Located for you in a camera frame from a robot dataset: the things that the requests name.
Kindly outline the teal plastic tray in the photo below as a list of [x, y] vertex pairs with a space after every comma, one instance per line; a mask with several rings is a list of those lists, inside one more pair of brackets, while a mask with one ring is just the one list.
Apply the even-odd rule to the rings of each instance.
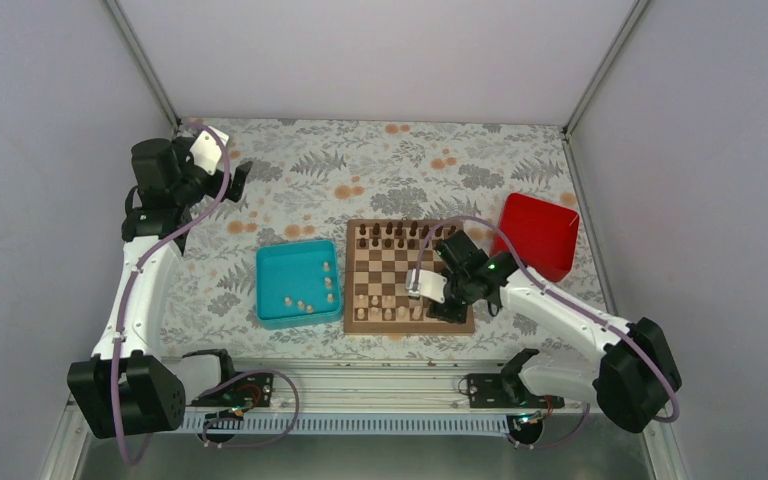
[[335, 244], [327, 239], [264, 246], [255, 259], [255, 306], [267, 330], [337, 322], [343, 297]]

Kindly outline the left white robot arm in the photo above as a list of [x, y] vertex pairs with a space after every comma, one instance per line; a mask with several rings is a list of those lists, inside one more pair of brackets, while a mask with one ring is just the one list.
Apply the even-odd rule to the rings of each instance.
[[135, 144], [136, 184], [126, 196], [123, 270], [103, 333], [86, 361], [71, 364], [70, 393], [93, 435], [173, 431], [200, 394], [215, 405], [238, 391], [224, 349], [200, 350], [164, 365], [160, 327], [171, 285], [186, 247], [191, 209], [204, 197], [215, 209], [243, 196], [250, 163], [227, 173], [228, 135], [207, 128], [194, 137], [156, 138]]

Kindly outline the red plastic bin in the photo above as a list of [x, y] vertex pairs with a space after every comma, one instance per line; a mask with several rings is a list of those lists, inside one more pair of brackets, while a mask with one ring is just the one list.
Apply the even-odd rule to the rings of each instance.
[[547, 280], [560, 282], [571, 271], [580, 226], [576, 211], [512, 193], [497, 225], [524, 263]]

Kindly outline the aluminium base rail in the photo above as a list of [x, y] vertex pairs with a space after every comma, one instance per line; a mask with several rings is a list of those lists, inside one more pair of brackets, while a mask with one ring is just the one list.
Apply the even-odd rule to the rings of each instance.
[[264, 364], [233, 373], [197, 398], [231, 386], [248, 374], [271, 373], [270, 406], [185, 408], [175, 433], [192, 433], [207, 445], [227, 448], [237, 435], [260, 442], [295, 435], [467, 435], [503, 437], [539, 428], [548, 419], [582, 410], [599, 414], [592, 400], [561, 397], [562, 408], [473, 409], [464, 377], [499, 373], [502, 363], [302, 361]]

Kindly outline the aluminium frame post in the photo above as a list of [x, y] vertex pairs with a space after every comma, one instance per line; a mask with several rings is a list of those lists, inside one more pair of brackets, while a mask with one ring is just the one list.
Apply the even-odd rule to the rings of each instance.
[[135, 62], [139, 73], [147, 84], [155, 102], [163, 113], [163, 116], [172, 129], [176, 131], [180, 126], [180, 116], [177, 114], [169, 96], [162, 86], [159, 76], [151, 65], [151, 61], [136, 34], [136, 30], [128, 19], [121, 2], [117, 0], [103, 0], [102, 4], [109, 11], [113, 23], [125, 42], [129, 55]]
[[652, 0], [635, 0], [625, 16], [619, 30], [611, 41], [607, 51], [600, 60], [598, 67], [589, 80], [585, 90], [579, 98], [573, 109], [567, 123], [564, 126], [564, 138], [569, 141], [583, 117], [585, 116], [590, 104], [597, 95], [601, 85], [610, 73], [617, 58], [622, 53], [625, 45], [629, 42], [635, 32], [637, 25], [649, 9]]

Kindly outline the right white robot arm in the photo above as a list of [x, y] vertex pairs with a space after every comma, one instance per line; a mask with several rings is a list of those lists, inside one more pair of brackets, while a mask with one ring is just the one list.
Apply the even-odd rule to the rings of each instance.
[[354, 335], [467, 335], [474, 305], [510, 312], [557, 334], [580, 355], [564, 362], [533, 348], [501, 370], [504, 401], [525, 407], [546, 396], [596, 405], [614, 424], [641, 432], [663, 419], [682, 380], [652, 320], [630, 322], [556, 288], [515, 254], [479, 248], [464, 220], [352, 219], [346, 259], [327, 240], [265, 246], [255, 259], [255, 312], [267, 329], [338, 320]]

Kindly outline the aluminium frame post right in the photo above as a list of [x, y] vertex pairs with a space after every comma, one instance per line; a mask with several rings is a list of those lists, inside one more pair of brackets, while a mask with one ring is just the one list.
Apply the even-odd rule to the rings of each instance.
[[589, 80], [585, 90], [579, 98], [573, 109], [567, 123], [564, 126], [564, 138], [569, 141], [583, 117], [585, 116], [590, 104], [597, 95], [601, 85], [610, 73], [617, 58], [622, 53], [625, 45], [629, 42], [635, 32], [637, 25], [649, 9], [652, 0], [635, 0], [625, 16], [619, 30], [611, 41], [607, 51], [600, 60], [598, 67]]

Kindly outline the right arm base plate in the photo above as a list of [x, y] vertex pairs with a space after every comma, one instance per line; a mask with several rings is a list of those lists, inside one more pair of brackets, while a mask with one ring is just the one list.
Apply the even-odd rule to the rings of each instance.
[[473, 409], [562, 408], [561, 397], [537, 396], [519, 382], [499, 373], [471, 373], [464, 377], [466, 395]]

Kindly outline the aluminium frame post left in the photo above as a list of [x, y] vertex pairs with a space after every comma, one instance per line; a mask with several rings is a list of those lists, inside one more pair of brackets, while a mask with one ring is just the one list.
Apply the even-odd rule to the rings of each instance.
[[139, 73], [147, 84], [155, 102], [163, 113], [163, 116], [172, 129], [176, 131], [180, 126], [180, 116], [177, 114], [169, 96], [162, 86], [159, 76], [151, 65], [151, 61], [136, 34], [136, 30], [128, 19], [121, 2], [117, 0], [103, 0], [102, 4], [109, 11], [113, 23], [125, 42], [129, 55], [135, 62]]

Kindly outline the floral patterned table mat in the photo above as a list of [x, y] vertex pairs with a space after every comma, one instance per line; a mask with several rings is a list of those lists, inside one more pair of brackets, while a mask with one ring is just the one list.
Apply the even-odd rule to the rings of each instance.
[[559, 335], [503, 311], [475, 310], [468, 336], [347, 335], [339, 322], [263, 328], [255, 254], [264, 245], [329, 239], [346, 246], [354, 218], [467, 217], [489, 248], [488, 224], [512, 193], [575, 208], [563, 136], [554, 126], [212, 119], [234, 164], [251, 163], [243, 199], [194, 228], [171, 286], [161, 351], [224, 348], [236, 358], [499, 360], [525, 347], [574, 357]]

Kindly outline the wooden chessboard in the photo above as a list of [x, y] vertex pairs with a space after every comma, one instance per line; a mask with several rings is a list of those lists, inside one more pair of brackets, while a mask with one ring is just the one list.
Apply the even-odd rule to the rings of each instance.
[[[471, 335], [475, 332], [473, 309], [463, 324], [431, 318], [431, 301], [410, 298], [405, 288], [406, 273], [421, 262], [421, 267], [440, 273], [445, 263], [434, 248], [463, 225], [442, 227], [433, 233], [431, 243], [420, 253], [424, 236], [431, 232], [434, 220], [352, 219], [347, 222], [347, 260], [344, 288], [344, 332], [347, 335]], [[423, 306], [421, 321], [411, 320], [414, 306]], [[400, 306], [409, 308], [407, 321], [396, 320]], [[355, 319], [358, 308], [366, 318]], [[385, 321], [386, 308], [393, 319]]]

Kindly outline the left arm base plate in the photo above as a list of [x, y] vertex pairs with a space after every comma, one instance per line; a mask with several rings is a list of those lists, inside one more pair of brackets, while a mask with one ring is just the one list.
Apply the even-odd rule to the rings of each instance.
[[233, 409], [266, 408], [270, 406], [274, 375], [248, 374], [218, 392], [194, 399], [190, 406]]

